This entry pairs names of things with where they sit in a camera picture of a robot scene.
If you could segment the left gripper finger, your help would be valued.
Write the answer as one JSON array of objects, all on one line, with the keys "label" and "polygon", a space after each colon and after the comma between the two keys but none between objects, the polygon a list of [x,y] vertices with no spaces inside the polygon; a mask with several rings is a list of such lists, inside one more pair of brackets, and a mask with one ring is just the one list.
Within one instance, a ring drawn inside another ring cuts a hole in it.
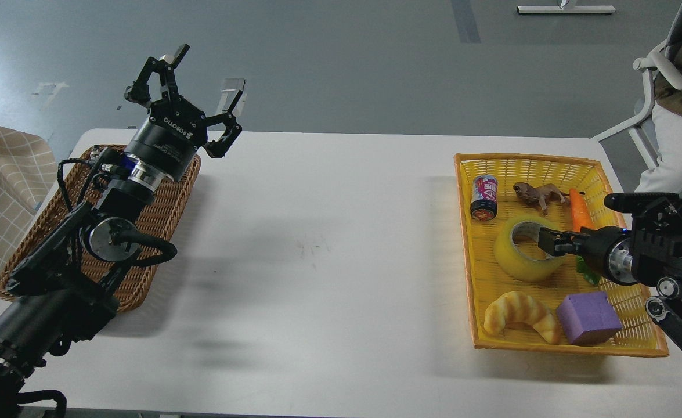
[{"label": "left gripper finger", "polygon": [[227,151],[243,131],[236,117],[236,109],[239,107],[243,95],[243,88],[224,88],[221,101],[219,101],[219,112],[204,119],[205,127],[221,124],[225,128],[218,140],[209,140],[204,144],[204,149],[210,158],[225,157]]},{"label": "left gripper finger", "polygon": [[[125,100],[145,108],[151,108],[160,102],[171,105],[181,102],[182,96],[179,94],[176,84],[175,69],[179,66],[189,49],[189,44],[182,44],[177,48],[174,56],[166,55],[160,59],[155,59],[152,56],[148,57],[137,79],[135,79],[132,85],[126,87]],[[160,92],[162,95],[160,100],[153,100],[150,95],[150,85],[148,85],[148,82],[153,74],[157,74],[158,79],[160,79]]]}]

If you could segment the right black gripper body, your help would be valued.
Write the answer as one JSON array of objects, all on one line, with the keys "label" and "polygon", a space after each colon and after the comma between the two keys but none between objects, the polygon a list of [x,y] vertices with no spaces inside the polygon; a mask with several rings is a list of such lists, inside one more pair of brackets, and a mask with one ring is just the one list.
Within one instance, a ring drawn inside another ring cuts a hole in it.
[{"label": "right black gripper body", "polygon": [[614,284],[631,284],[630,231],[617,226],[585,229],[572,238],[576,268],[591,285],[604,278]]}]

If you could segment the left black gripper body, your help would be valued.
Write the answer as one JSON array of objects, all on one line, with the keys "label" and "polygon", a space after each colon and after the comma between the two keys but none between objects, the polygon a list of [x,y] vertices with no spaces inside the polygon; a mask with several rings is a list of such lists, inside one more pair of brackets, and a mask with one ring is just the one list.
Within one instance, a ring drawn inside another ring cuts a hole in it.
[{"label": "left black gripper body", "polygon": [[207,139],[201,125],[205,113],[185,98],[153,102],[144,125],[135,133],[125,153],[179,182],[197,150]]}]

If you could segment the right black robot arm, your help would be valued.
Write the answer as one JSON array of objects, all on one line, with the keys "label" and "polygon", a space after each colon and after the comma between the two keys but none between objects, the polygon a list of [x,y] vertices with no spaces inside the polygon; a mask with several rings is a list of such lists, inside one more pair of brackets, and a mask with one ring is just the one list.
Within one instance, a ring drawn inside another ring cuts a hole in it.
[{"label": "right black robot arm", "polygon": [[580,256],[592,272],[620,286],[656,289],[645,310],[682,350],[682,198],[675,193],[610,193],[604,206],[630,214],[631,228],[575,232],[542,227],[538,247],[551,256]]}]

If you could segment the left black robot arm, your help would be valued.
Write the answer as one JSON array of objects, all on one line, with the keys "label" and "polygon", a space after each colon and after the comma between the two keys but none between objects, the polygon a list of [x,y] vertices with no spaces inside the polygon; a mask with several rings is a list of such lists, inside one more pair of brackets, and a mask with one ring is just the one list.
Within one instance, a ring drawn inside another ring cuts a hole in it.
[{"label": "left black robot arm", "polygon": [[22,392],[25,380],[46,365],[45,355],[65,355],[73,342],[91,340],[116,315],[115,292],[132,268],[173,259],[174,244],[136,227],[164,179],[181,180],[197,151],[222,158],[242,132],[237,112],[246,81],[227,78],[219,112],[206,116],[178,91],[175,69],[189,50],[150,56],[126,88],[128,102],[148,111],[147,121],[123,150],[93,150],[83,164],[89,174],[73,203],[57,177],[67,214],[14,267],[5,286],[15,300],[0,315],[0,417],[17,417],[24,404],[55,402],[49,417],[63,417],[60,391]]}]

